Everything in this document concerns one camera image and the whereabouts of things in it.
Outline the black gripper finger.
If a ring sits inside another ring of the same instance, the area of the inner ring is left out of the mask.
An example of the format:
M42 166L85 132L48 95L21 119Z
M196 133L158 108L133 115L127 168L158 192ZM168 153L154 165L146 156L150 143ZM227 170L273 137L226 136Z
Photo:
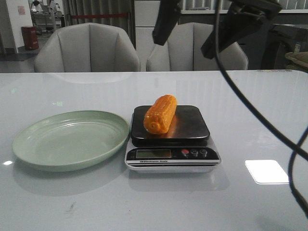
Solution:
M212 59L238 40L257 32L264 21L272 20L282 6L276 0L232 0L223 20L219 19L221 1L216 1L213 31L201 47L205 58Z
M164 46L172 30L181 16L179 0L161 0L154 30L152 32L153 42Z

